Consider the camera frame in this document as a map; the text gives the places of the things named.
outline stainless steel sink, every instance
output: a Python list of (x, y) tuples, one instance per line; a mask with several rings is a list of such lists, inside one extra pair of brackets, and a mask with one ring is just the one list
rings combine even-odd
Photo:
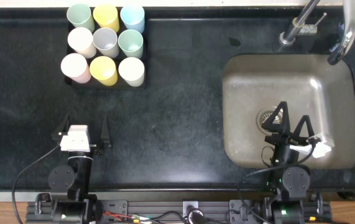
[[(239, 55), (223, 74), (224, 149), (243, 167), (264, 167), (260, 154), (266, 130), (261, 123), (281, 102), (288, 103), (291, 130), (310, 116), (314, 132), (329, 134), (335, 147), (311, 158), (312, 169), (355, 166), (355, 94), (349, 67), (331, 66), (327, 55)], [(308, 136), (304, 125), (301, 136)], [(269, 162), (272, 151), (265, 149)]]

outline plastic cup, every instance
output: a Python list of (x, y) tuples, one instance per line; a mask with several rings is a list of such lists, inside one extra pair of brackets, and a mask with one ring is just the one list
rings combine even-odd
[(121, 10), (121, 19), (126, 28), (143, 33), (145, 27), (145, 12), (141, 6), (125, 6)]
[(93, 34), (95, 47), (104, 55), (115, 58), (119, 54), (118, 36), (110, 28), (100, 28)]
[(90, 30), (84, 27), (75, 28), (70, 32), (68, 45), (85, 58), (92, 58), (97, 52), (96, 47), (93, 45), (93, 35)]
[(144, 40), (140, 32), (136, 30), (125, 30), (118, 38), (118, 44), (128, 57), (141, 58)]
[(128, 57), (119, 64), (119, 74), (130, 86), (141, 86), (144, 73), (144, 64), (138, 58)]
[(93, 21), (93, 16), (91, 16), (90, 7), (86, 4), (74, 4), (67, 11), (67, 19), (75, 27), (84, 27), (90, 30), (90, 32), (95, 31), (95, 22)]
[(91, 78), (86, 59), (77, 53), (64, 57), (61, 61), (61, 71), (77, 83), (86, 83)]
[(93, 16), (100, 27), (111, 28), (119, 31), (118, 10), (112, 4), (101, 4), (95, 7)]
[(111, 86), (118, 80), (114, 60), (106, 56), (96, 57), (90, 63), (90, 73), (103, 85)]

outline yellow cup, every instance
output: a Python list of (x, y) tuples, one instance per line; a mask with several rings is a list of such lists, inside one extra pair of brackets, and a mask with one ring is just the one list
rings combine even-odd
[(112, 4), (101, 4), (95, 7), (93, 17), (100, 27), (113, 29), (115, 32), (119, 30), (118, 10)]
[(106, 56), (96, 57), (90, 63), (90, 73), (103, 85), (111, 86), (118, 80), (114, 60)]

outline white wall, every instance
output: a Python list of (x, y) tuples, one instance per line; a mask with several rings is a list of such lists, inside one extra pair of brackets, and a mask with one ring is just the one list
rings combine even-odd
[[(68, 7), (85, 2), (96, 6), (110, 2), (115, 6), (304, 6), (309, 0), (0, 0), (0, 7)], [(319, 6), (340, 6), (341, 0), (321, 0)]]

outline chrome faucet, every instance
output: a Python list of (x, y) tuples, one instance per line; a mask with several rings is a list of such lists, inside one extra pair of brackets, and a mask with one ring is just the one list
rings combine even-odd
[[(314, 10), (320, 0), (311, 0), (299, 14), (294, 18), (286, 32), (279, 35), (279, 41), (282, 45), (292, 45), (295, 42), (296, 36), (300, 34), (305, 27), (305, 21), (311, 12)], [(344, 35), (337, 48), (331, 52), (328, 58), (330, 65), (336, 65), (349, 51), (355, 39), (355, 0), (343, 0), (344, 11)], [(313, 25), (312, 29), (320, 23), (322, 18)]]

